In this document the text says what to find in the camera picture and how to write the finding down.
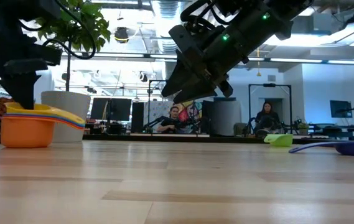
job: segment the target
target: doorway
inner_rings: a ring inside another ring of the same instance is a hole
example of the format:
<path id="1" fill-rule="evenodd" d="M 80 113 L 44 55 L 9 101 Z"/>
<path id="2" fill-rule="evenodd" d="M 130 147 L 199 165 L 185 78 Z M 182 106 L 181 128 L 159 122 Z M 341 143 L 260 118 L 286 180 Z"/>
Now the doorway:
<path id="1" fill-rule="evenodd" d="M 283 113 L 283 100 L 282 98 L 260 98 L 259 106 L 261 111 L 263 109 L 264 102 L 270 102 L 272 104 L 272 110 L 279 115 L 279 119 L 283 121 L 284 113 Z"/>

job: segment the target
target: potted plant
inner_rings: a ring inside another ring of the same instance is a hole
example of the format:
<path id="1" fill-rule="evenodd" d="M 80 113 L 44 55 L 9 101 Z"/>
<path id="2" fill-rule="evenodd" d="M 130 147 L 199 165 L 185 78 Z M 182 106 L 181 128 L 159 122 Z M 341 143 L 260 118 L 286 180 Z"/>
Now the potted plant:
<path id="1" fill-rule="evenodd" d="M 299 134 L 300 135 L 308 135 L 308 130 L 309 130 L 309 125 L 307 123 L 299 123 L 298 125 L 298 128 L 299 128 Z"/>
<path id="2" fill-rule="evenodd" d="M 66 91 L 43 92 L 41 94 L 42 103 L 85 119 L 91 98 L 89 95 L 69 92 L 70 61 L 72 55 L 79 59 L 90 59 L 95 52 L 99 52 L 105 43 L 110 41 L 109 22 L 103 17 L 100 4 L 84 0 L 57 1 L 63 4 L 61 18 L 52 21 L 40 18 L 36 19 L 36 23 L 43 27 L 38 31 L 38 36 L 40 39 L 43 37 L 47 39 L 44 44 L 63 48 L 68 52 L 67 72 L 63 77 L 66 81 Z M 73 53 L 73 50 L 84 50 L 91 53 L 81 56 Z M 76 142 L 81 141 L 82 138 L 83 131 L 72 129 L 63 124 L 58 124 L 55 127 L 54 142 Z"/>

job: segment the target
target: person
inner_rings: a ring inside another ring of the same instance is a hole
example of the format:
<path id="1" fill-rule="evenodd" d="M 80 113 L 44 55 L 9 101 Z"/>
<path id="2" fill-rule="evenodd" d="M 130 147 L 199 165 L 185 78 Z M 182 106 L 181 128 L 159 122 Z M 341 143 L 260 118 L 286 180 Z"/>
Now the person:
<path id="1" fill-rule="evenodd" d="M 270 102 L 264 102 L 263 109 L 257 114 L 256 129 L 271 129 L 275 124 L 279 124 L 279 115 L 272 110 Z"/>
<path id="2" fill-rule="evenodd" d="M 156 131 L 162 134 L 176 134 L 178 132 L 175 127 L 176 122 L 179 122 L 179 109 L 173 106 L 170 109 L 170 119 L 163 120 Z"/>

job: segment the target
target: wooden floor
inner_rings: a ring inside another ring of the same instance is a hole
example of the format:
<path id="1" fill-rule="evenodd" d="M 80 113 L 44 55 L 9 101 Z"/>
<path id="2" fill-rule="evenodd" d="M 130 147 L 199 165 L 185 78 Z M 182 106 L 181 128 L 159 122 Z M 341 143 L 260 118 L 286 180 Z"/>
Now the wooden floor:
<path id="1" fill-rule="evenodd" d="M 0 224 L 354 224 L 354 157 L 255 144 L 1 149 Z"/>

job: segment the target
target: orange bowl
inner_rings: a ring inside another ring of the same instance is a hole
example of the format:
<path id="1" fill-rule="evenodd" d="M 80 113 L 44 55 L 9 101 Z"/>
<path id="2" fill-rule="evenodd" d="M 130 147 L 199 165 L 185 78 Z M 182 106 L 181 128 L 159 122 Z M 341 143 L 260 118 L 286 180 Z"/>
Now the orange bowl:
<path id="1" fill-rule="evenodd" d="M 13 148 L 48 147 L 54 126 L 53 121 L 5 116 L 1 121 L 1 144 Z"/>

